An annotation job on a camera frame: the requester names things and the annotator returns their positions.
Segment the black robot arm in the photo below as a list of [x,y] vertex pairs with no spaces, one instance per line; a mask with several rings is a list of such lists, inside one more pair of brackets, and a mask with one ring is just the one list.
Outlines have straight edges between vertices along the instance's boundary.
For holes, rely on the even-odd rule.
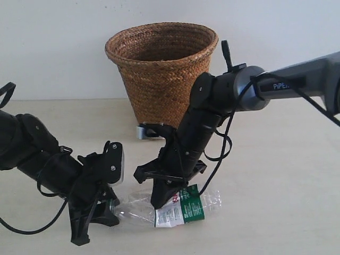
[[[258,111],[271,99],[304,97],[314,106],[310,97],[323,99],[326,109],[318,109],[333,122],[339,113],[340,52],[292,65],[274,72],[265,72],[258,66],[233,66],[227,41],[222,50],[228,71],[220,76],[200,75],[191,90],[190,104],[178,129],[158,124],[143,124],[166,139],[165,146],[153,161],[138,166],[134,177],[139,183],[153,179],[151,203],[161,208],[179,189],[188,185],[206,165],[200,160],[211,136],[229,117],[226,133],[235,112]],[[224,146],[231,139],[225,134]]]
[[[8,103],[14,88],[15,84],[8,83],[0,89],[0,96],[5,95],[0,108]],[[119,199],[112,186],[123,181],[124,152],[119,142],[108,141],[101,154],[94,152],[76,160],[71,153],[72,149],[60,146],[38,118],[0,110],[0,170],[16,167],[37,181],[42,195],[64,199],[62,209],[69,206],[71,242],[84,245],[90,242],[90,223],[119,224],[113,214]],[[53,193],[43,192],[41,186]],[[62,209],[50,224],[37,231],[15,229],[1,218],[0,223],[19,234],[37,234],[50,227]]]

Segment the basket rim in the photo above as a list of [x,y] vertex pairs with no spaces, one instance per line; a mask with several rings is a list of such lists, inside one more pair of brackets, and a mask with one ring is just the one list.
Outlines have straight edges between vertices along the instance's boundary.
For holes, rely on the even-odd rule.
[[[199,52],[196,52],[193,55],[187,56],[187,57],[183,57],[183,58],[179,58],[179,59],[173,59],[173,60],[165,60],[165,61],[143,61],[143,60],[136,60],[136,59],[131,59],[131,58],[126,58],[126,57],[122,57],[120,55],[117,54],[113,54],[111,49],[109,48],[110,43],[117,39],[119,36],[121,36],[124,33],[127,33],[131,30],[136,30],[136,29],[141,29],[141,28],[145,28],[145,27],[154,27],[154,26],[170,26],[170,25],[183,25],[183,26],[194,26],[200,29],[205,30],[206,32],[208,32],[209,34],[212,35],[212,41],[211,43],[203,48],[202,50],[200,50]],[[116,33],[115,35],[113,35],[112,37],[110,37],[108,39],[108,41],[105,43],[105,53],[107,55],[107,57],[114,62],[117,65],[135,65],[138,67],[168,67],[168,68],[174,68],[176,66],[180,67],[183,65],[195,65],[196,62],[200,61],[201,59],[206,58],[207,56],[210,56],[213,51],[215,50],[217,44],[218,44],[219,38],[218,35],[215,31],[213,31],[213,29],[205,26],[205,25],[201,25],[201,24],[196,24],[196,23],[188,23],[188,22],[156,22],[156,23],[149,23],[149,24],[143,24],[143,25],[138,25],[138,26],[134,26],[134,27],[130,27],[127,29],[124,29],[118,33]]]

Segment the beige tabletop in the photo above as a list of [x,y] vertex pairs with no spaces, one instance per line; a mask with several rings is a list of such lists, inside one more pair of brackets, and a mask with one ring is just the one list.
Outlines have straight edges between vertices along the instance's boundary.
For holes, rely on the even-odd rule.
[[[121,142],[125,179],[116,194],[151,187],[151,181],[139,185],[132,175],[157,157],[164,140],[136,138],[128,100],[12,101],[5,110],[38,116],[74,157],[102,152],[107,140]],[[38,235],[0,226],[0,254],[339,254],[340,129],[302,99],[290,99],[238,113],[230,136],[232,153],[211,185],[220,191],[222,207],[204,221],[167,229],[92,224],[91,242],[78,247],[70,243],[65,210]],[[218,156],[220,148],[214,136],[207,153]],[[202,160],[208,169],[194,182],[204,182],[215,166]],[[12,226],[40,228],[61,204],[60,198],[41,196],[17,169],[0,172],[0,217]]]

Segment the clear plastic bottle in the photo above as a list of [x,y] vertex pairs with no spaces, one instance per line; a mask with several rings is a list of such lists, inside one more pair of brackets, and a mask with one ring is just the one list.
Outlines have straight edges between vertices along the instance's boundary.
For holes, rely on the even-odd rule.
[[[120,219],[132,225],[151,226],[155,225],[155,209],[150,203],[151,190],[141,190],[133,192],[121,201],[121,204],[114,207],[114,214]],[[201,195],[201,202],[205,217],[213,211],[219,209],[222,205],[220,193],[218,190],[208,186]]]

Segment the wicker basket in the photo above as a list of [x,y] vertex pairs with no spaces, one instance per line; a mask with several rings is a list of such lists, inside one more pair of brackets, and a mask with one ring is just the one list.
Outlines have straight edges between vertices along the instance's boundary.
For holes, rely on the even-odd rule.
[[117,33],[105,52],[118,67],[137,121],[177,128],[217,43],[216,33],[205,26],[164,22]]

